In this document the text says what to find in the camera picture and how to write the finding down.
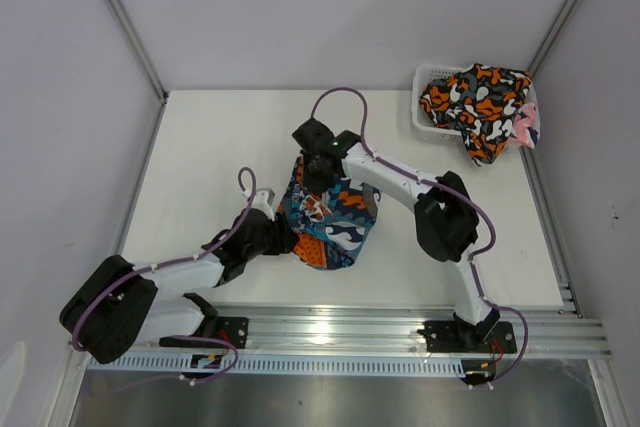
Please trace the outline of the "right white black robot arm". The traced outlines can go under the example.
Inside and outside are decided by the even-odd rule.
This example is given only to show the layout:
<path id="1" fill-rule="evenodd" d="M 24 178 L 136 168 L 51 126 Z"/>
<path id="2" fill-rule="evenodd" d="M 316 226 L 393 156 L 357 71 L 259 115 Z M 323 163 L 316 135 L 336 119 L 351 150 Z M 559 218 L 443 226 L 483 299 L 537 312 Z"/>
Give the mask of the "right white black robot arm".
<path id="1" fill-rule="evenodd" d="M 419 246 L 447 265 L 458 342 L 472 351 L 489 343 L 499 312 L 486 299 L 474 265 L 485 251 L 476 242 L 477 226 L 486 215 L 470 199 L 461 177 L 451 171 L 436 177 L 385 159 L 362 136 L 348 130 L 336 135 L 315 118 L 292 137 L 304 158 L 303 185 L 311 191 L 325 192 L 348 178 L 380 190 L 413 213 Z"/>

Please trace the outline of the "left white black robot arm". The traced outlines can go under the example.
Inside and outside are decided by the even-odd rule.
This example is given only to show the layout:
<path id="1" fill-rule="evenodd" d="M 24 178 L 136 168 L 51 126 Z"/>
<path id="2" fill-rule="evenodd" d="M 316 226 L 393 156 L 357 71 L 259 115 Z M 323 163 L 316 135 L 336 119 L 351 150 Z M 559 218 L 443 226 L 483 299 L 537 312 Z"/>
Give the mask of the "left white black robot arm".
<path id="1" fill-rule="evenodd" d="M 200 290 L 231 282 L 259 256 L 291 253 L 298 240 L 282 213 L 252 208 L 191 257 L 143 266 L 109 256 L 62 308 L 59 322 L 73 345 L 101 364 L 150 341 L 207 346 L 226 327 Z"/>

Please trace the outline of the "blue orange patterned shorts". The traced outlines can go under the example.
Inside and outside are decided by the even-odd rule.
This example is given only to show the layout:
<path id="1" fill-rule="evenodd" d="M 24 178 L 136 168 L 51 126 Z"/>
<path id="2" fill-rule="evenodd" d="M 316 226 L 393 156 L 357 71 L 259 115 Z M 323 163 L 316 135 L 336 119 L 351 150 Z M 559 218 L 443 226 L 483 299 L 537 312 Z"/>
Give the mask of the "blue orange patterned shorts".
<path id="1" fill-rule="evenodd" d="M 303 185 L 298 156 L 278 211 L 298 236 L 293 253 L 307 266 L 338 270 L 352 266 L 378 217 L 381 191 L 367 183 L 338 178 L 322 194 Z"/>

